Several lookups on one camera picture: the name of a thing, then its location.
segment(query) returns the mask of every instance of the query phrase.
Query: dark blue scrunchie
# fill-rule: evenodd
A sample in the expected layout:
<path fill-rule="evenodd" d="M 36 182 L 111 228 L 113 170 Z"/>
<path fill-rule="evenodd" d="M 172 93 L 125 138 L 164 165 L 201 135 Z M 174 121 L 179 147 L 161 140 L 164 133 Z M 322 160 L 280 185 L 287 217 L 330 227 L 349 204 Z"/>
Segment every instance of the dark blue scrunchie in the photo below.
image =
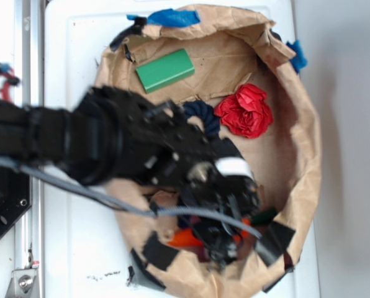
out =
<path fill-rule="evenodd" d="M 204 101 L 189 101 L 183 105 L 186 118 L 198 116 L 204 124 L 204 133 L 208 137 L 217 135 L 220 131 L 220 117 L 214 115 L 214 108 Z"/>

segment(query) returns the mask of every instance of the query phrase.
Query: red crumpled paper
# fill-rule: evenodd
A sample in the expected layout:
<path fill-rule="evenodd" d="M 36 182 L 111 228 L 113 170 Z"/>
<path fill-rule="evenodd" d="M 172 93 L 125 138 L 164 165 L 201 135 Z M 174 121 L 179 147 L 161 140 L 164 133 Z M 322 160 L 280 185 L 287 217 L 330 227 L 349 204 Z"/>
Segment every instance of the red crumpled paper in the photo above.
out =
<path fill-rule="evenodd" d="M 253 84 L 241 85 L 235 94 L 227 96 L 214 109 L 220 123 L 231 133 L 257 138 L 273 123 L 271 109 L 264 102 L 266 92 Z"/>

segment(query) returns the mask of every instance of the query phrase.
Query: green block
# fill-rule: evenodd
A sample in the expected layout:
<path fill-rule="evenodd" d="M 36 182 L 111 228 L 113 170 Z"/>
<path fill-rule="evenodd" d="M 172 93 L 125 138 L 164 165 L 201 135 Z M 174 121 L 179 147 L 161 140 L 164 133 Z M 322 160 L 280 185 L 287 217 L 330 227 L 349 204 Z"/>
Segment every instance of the green block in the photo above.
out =
<path fill-rule="evenodd" d="M 146 93 L 173 84 L 195 73 L 195 67 L 185 49 L 161 57 L 137 68 Z"/>

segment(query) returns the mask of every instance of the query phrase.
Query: black tape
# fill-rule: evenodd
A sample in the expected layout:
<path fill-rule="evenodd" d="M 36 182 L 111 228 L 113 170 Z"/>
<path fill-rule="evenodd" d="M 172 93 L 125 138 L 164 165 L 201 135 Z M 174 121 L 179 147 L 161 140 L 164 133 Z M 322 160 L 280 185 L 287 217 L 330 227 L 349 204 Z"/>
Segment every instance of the black tape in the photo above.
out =
<path fill-rule="evenodd" d="M 129 280 L 127 280 L 127 286 L 134 283 L 160 292 L 166 289 L 166 286 L 161 281 L 145 269 L 145 264 L 142 263 L 142 260 L 134 249 L 131 250 L 130 257 L 133 266 L 129 267 L 130 277 Z"/>
<path fill-rule="evenodd" d="M 284 254 L 295 233 L 295 230 L 281 223 L 272 222 L 261 239 L 255 243 L 254 250 L 269 267 Z"/>
<path fill-rule="evenodd" d="M 162 244 L 158 239 L 158 234 L 153 232 L 143 247 L 142 254 L 153 266 L 166 271 L 178 252 L 179 250 Z"/>
<path fill-rule="evenodd" d="M 292 262 L 292 259 L 289 255 L 288 252 L 285 252 L 283 254 L 283 257 L 284 257 L 284 274 L 277 280 L 271 282 L 270 284 L 267 284 L 266 286 L 264 286 L 262 288 L 262 291 L 264 293 L 268 293 L 271 289 L 273 289 L 275 287 L 275 285 L 277 285 L 279 283 L 279 281 L 282 280 L 282 278 L 284 276 L 286 276 L 287 273 L 291 273 L 291 272 L 294 272 L 294 264 Z"/>
<path fill-rule="evenodd" d="M 111 51 L 116 51 L 120 45 L 122 44 L 123 40 L 129 35 L 141 35 L 143 27 L 147 24 L 146 17 L 136 17 L 134 20 L 134 25 L 121 31 L 121 33 L 116 36 L 109 47 Z"/>

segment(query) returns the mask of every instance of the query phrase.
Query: blue tape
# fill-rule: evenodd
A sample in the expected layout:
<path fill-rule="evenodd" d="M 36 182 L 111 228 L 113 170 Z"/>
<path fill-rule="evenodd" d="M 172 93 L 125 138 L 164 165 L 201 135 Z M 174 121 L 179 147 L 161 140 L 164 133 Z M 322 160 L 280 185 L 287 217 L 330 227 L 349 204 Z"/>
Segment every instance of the blue tape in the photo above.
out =
<path fill-rule="evenodd" d="M 290 60 L 292 67 L 296 73 L 308 65 L 308 60 L 304 56 L 304 51 L 302 51 L 301 44 L 299 40 L 296 40 L 293 44 L 287 42 L 286 45 L 297 54 L 293 59 Z"/>
<path fill-rule="evenodd" d="M 128 20 L 135 20 L 138 17 L 128 14 Z M 197 11 L 175 11 L 174 9 L 163 9 L 156 11 L 148 17 L 147 24 L 161 25 L 164 27 L 184 28 L 200 23 Z"/>

